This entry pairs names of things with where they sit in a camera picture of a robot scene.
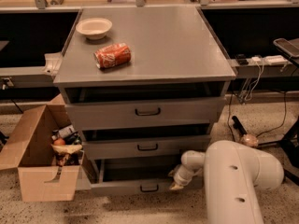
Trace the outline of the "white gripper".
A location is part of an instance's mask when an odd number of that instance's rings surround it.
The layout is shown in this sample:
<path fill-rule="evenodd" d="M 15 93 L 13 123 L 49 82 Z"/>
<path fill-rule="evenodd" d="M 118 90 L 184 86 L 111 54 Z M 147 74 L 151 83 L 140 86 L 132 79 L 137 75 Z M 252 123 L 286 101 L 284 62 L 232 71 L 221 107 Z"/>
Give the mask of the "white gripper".
<path fill-rule="evenodd" d="M 170 190 L 181 190 L 183 186 L 188 186 L 192 179 L 200 173 L 200 170 L 190 170 L 184 165 L 178 165 L 168 173 L 173 176 L 174 182 L 170 185 Z"/>

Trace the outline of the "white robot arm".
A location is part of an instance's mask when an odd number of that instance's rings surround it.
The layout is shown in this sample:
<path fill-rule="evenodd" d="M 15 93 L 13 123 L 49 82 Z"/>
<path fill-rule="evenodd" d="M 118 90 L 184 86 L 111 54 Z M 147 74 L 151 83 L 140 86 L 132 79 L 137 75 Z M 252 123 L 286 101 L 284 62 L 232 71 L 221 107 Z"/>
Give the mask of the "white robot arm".
<path fill-rule="evenodd" d="M 233 141 L 213 143 L 205 152 L 186 151 L 170 171 L 170 189 L 183 189 L 204 177 L 208 224 L 263 224 L 258 189 L 277 189 L 284 177 L 279 160 Z"/>

